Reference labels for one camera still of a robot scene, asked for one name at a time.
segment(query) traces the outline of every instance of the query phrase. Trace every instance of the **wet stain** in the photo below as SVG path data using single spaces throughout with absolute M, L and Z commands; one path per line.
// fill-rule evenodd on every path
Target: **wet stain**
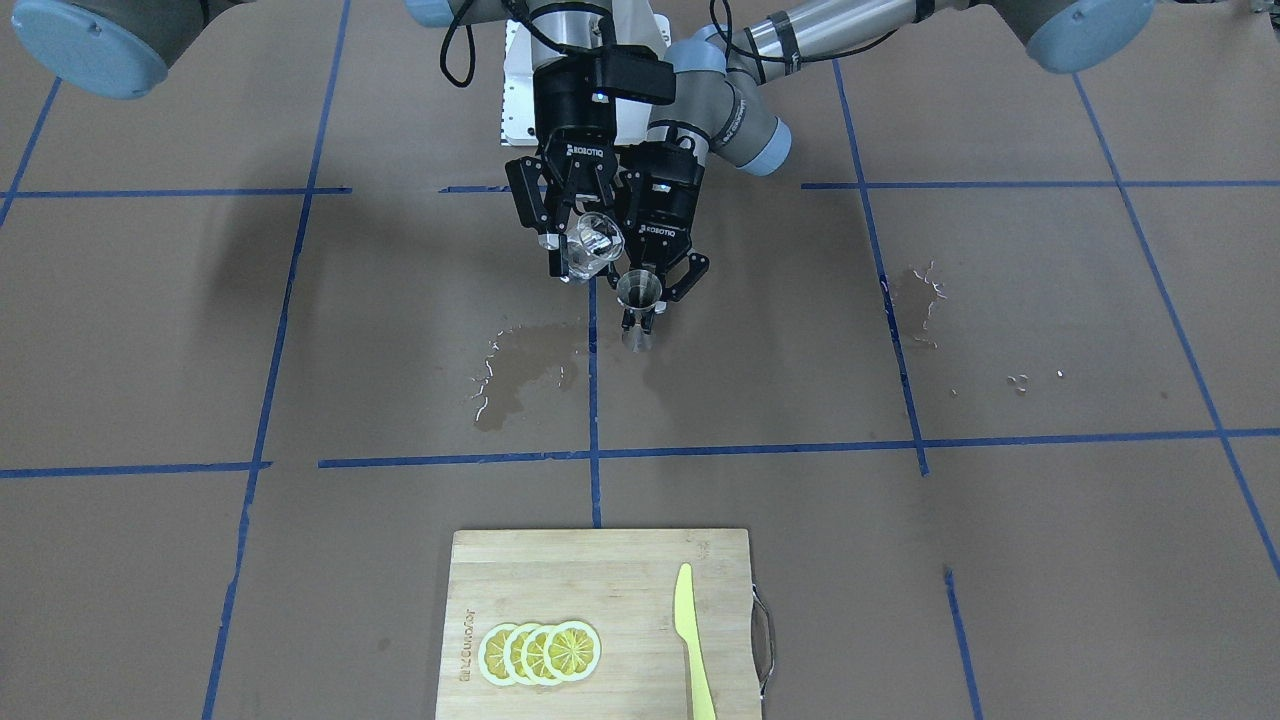
M 929 322 L 947 296 L 942 293 L 942 283 L 933 279 L 933 263 L 923 273 L 915 268 L 902 270 L 893 281 L 891 296 L 899 331 L 918 345 L 937 348 L 938 343 L 929 338 Z
M 525 406 L 520 392 L 530 383 L 554 378 L 567 391 L 577 380 L 575 356 L 586 351 L 586 328 L 581 323 L 556 325 L 517 325 L 500 331 L 489 343 L 484 373 L 474 378 L 480 388 L 474 424 L 484 432 L 500 430 Z

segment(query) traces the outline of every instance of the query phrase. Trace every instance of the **cutting board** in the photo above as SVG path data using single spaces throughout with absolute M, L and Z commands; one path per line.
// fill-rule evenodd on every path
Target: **cutting board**
M 694 569 L 717 720 L 760 720 L 746 530 L 463 530 L 453 536 L 436 720 L 686 720 L 689 665 L 672 596 Z M 582 620 L 600 635 L 589 678 L 497 687 L 480 639 L 500 623 Z

